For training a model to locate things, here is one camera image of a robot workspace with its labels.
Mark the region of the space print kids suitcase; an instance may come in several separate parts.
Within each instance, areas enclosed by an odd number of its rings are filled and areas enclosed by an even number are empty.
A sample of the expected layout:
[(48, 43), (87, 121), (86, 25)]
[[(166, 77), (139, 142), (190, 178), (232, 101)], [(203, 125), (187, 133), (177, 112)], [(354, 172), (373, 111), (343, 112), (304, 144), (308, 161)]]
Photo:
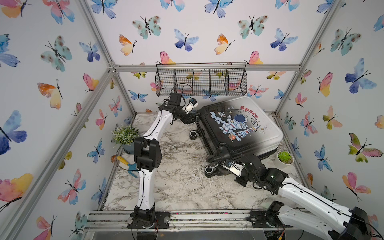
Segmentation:
[(208, 152), (204, 170), (207, 178), (233, 174), (223, 167), (225, 160), (235, 162), (247, 154), (260, 160), (268, 158), (283, 139), (280, 128), (249, 97), (202, 107), (196, 124), (190, 139), (201, 138)]

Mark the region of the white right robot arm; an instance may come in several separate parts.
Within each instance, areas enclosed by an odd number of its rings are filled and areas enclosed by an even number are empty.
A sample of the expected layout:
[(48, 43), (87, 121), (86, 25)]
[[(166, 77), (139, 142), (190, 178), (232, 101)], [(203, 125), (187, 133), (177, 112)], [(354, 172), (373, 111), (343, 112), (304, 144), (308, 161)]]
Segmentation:
[(274, 201), (265, 213), (270, 226), (295, 227), (324, 240), (370, 240), (373, 237), (373, 227), (364, 210), (336, 204), (304, 187), (285, 172), (266, 168), (256, 156), (243, 156), (231, 164), (230, 170), (242, 183), (251, 182), (305, 209), (302, 212)]

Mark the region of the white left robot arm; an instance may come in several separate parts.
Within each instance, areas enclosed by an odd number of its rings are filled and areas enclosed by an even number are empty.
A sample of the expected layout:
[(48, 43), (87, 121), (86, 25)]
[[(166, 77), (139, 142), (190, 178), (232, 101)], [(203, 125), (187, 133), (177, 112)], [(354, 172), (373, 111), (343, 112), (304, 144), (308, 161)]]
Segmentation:
[(198, 106), (194, 98), (187, 106), (166, 101), (159, 107), (158, 115), (143, 136), (134, 140), (134, 161), (139, 173), (139, 198), (132, 214), (133, 221), (150, 228), (156, 223), (154, 184), (155, 173), (162, 161), (160, 139), (174, 120), (181, 120), (188, 125), (196, 121), (192, 110)]

